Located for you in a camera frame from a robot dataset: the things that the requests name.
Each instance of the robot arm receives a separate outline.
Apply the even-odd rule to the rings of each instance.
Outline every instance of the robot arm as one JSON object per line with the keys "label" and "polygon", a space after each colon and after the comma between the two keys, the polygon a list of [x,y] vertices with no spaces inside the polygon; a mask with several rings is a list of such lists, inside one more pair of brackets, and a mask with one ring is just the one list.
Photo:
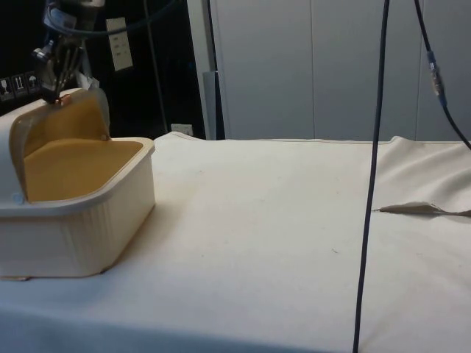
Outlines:
{"label": "robot arm", "polygon": [[46,0],[44,24],[49,28],[46,45],[33,51],[35,72],[41,81],[41,95],[48,103],[55,103],[67,82],[79,69],[85,51],[83,39],[57,31],[55,23],[65,28],[93,30],[98,11],[105,0]]}

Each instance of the white cabinet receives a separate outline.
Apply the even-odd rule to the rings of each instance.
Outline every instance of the white cabinet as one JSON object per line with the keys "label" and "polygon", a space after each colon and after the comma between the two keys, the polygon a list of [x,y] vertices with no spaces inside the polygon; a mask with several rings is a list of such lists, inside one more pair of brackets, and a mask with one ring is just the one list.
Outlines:
{"label": "white cabinet", "polygon": [[[381,0],[210,0],[228,138],[371,140]],[[450,111],[471,136],[468,0],[425,0]],[[412,0],[391,1],[381,139],[457,140]]]}

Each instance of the white plastic container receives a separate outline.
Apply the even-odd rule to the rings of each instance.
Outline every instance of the white plastic container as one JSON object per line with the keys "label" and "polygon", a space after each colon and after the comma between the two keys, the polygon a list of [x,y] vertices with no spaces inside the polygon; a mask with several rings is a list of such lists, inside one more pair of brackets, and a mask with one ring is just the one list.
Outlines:
{"label": "white plastic container", "polygon": [[0,117],[0,277],[111,267],[154,207],[146,138],[110,139],[100,90]]}

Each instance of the wall outlet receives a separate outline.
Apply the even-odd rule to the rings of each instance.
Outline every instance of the wall outlet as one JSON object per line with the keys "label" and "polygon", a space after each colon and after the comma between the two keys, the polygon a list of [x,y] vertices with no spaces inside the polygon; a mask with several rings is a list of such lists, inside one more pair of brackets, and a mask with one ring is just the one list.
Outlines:
{"label": "wall outlet", "polygon": [[193,125],[191,124],[172,124],[172,131],[181,132],[182,134],[193,136]]}
{"label": "wall outlet", "polygon": [[[106,28],[108,31],[120,29],[126,26],[126,18],[108,18],[106,20]],[[127,37],[127,32],[122,32],[117,35],[110,36],[111,55],[113,56],[113,63],[115,71],[124,68],[132,67],[132,57],[130,42]]]}

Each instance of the tray lid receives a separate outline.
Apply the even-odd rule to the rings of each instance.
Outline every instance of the tray lid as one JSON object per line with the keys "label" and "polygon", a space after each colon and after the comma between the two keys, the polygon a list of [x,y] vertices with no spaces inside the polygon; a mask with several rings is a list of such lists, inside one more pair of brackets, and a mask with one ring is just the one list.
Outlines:
{"label": "tray lid", "polygon": [[28,203],[24,158],[63,138],[109,140],[109,108],[100,90],[63,92],[61,104],[35,101],[0,117],[0,209]]}

